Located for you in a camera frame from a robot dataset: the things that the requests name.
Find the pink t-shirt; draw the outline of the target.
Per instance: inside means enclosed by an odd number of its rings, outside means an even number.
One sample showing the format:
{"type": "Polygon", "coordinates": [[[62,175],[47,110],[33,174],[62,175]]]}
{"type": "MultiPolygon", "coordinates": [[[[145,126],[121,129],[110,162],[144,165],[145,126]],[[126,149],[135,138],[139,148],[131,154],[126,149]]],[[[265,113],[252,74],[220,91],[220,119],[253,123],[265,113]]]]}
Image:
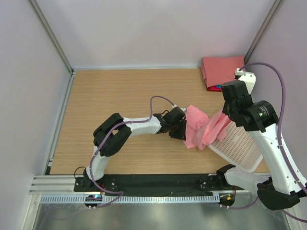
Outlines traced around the pink t-shirt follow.
{"type": "Polygon", "coordinates": [[[227,136],[227,127],[231,120],[219,110],[212,118],[203,111],[190,105],[186,113],[186,140],[187,149],[197,147],[203,150],[215,140],[223,141],[227,136]]]}

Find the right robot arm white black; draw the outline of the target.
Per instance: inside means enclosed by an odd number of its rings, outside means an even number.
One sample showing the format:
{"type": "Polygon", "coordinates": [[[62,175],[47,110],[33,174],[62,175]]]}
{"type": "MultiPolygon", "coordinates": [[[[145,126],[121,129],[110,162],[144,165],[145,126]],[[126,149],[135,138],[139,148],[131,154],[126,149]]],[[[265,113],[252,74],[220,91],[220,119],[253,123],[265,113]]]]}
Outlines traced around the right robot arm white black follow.
{"type": "Polygon", "coordinates": [[[228,164],[217,170],[216,184],[226,190],[237,186],[258,196],[270,210],[291,208],[307,195],[307,180],[299,175],[278,130],[280,119],[267,101],[253,102],[246,83],[234,80],[221,86],[223,113],[243,127],[256,142],[269,168],[269,177],[259,177],[228,164]]]}

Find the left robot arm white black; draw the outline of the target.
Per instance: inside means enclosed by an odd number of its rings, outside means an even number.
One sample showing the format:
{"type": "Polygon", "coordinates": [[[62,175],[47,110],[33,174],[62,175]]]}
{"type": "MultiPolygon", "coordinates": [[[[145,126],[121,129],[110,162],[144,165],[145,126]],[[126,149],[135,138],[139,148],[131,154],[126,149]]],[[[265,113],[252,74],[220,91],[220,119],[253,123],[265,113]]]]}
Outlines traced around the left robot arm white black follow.
{"type": "Polygon", "coordinates": [[[130,119],[115,113],[93,133],[94,151],[89,166],[83,173],[83,187],[95,192],[111,156],[118,153],[133,136],[168,133],[171,138],[186,140],[186,109],[173,106],[171,111],[149,117],[130,119]]]}

